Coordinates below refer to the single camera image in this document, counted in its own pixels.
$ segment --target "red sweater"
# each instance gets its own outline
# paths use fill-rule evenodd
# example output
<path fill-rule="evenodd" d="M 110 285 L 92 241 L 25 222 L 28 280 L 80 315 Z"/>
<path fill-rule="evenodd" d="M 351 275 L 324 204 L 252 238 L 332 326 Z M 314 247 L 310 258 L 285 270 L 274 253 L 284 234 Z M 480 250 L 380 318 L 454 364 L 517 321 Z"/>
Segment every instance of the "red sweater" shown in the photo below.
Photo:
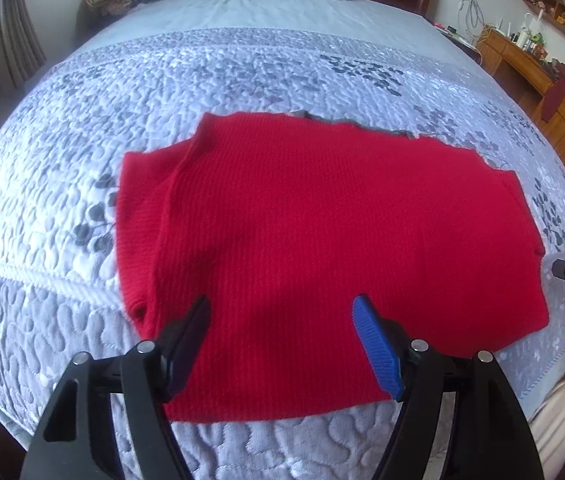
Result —
<path fill-rule="evenodd" d="M 207 114 L 122 168 L 117 256 L 138 332 L 158 336 L 199 294 L 213 309 L 172 420 L 387 399 L 351 320 L 363 292 L 441 352 L 503 348 L 549 322 L 543 254 L 516 175 L 427 137 Z"/>

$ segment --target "light blue quilt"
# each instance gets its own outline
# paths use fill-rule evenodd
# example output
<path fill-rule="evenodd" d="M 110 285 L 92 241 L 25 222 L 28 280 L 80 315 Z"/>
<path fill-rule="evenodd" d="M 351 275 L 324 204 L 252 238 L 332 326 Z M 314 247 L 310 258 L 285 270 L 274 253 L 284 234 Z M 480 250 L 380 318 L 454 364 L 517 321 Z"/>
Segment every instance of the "light blue quilt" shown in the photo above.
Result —
<path fill-rule="evenodd" d="M 565 257 L 565 168 L 542 134 L 486 74 L 342 36 L 207 28 L 77 53 L 0 131 L 0 417 L 19 440 L 28 444 L 74 353 L 112 356 L 137 341 L 114 245 L 124 153 L 188 138 L 205 111 L 239 110 L 306 110 L 408 130 L 517 172 L 547 250 L 551 321 L 497 358 L 530 415 L 565 371 L 565 282 L 549 273 L 551 261 Z M 122 410 L 116 403 L 118 443 L 136 478 Z M 366 479 L 396 414 L 394 402 L 379 402 L 174 430 L 198 479 Z M 437 440 L 434 454 L 441 452 Z"/>

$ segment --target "bed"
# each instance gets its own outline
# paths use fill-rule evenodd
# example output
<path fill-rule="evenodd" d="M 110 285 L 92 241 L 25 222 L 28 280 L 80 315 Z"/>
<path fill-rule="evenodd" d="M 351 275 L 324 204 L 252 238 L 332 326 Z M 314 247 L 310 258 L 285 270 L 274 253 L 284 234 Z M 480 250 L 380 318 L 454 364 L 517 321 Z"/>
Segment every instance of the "bed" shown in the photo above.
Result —
<path fill-rule="evenodd" d="M 122 157 L 193 134 L 205 111 L 307 112 L 408 130 L 517 172 L 547 256 L 550 323 L 496 354 L 527 416 L 565 373 L 565 168 L 475 62 L 370 0 L 165 0 L 55 66 L 0 130 L 0 421 L 25 447 L 72 355 L 126 352 L 115 203 Z M 172 425 L 198 479 L 370 478 L 393 401 L 293 420 Z M 444 455 L 446 398 L 431 462 Z M 124 407 L 115 427 L 139 478 Z"/>

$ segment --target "blue gripper pad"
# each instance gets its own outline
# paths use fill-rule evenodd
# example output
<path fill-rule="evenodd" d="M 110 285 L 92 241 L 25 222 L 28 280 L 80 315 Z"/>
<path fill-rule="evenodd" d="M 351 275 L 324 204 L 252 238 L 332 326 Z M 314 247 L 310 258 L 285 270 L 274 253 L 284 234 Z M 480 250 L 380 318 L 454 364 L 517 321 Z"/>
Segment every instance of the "blue gripper pad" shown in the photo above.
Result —
<path fill-rule="evenodd" d="M 353 300 L 353 325 L 380 389 L 390 394 L 392 399 L 400 399 L 405 384 L 399 354 L 382 330 L 376 311 L 366 296 L 357 296 Z"/>

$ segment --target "curtain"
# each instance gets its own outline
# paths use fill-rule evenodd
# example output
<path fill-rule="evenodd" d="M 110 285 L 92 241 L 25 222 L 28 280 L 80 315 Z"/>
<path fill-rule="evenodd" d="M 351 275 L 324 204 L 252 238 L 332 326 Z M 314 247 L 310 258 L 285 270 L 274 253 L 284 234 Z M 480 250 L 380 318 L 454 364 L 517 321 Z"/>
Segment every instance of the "curtain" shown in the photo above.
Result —
<path fill-rule="evenodd" d="M 0 86 L 5 93 L 22 89 L 45 64 L 24 0 L 0 0 Z"/>

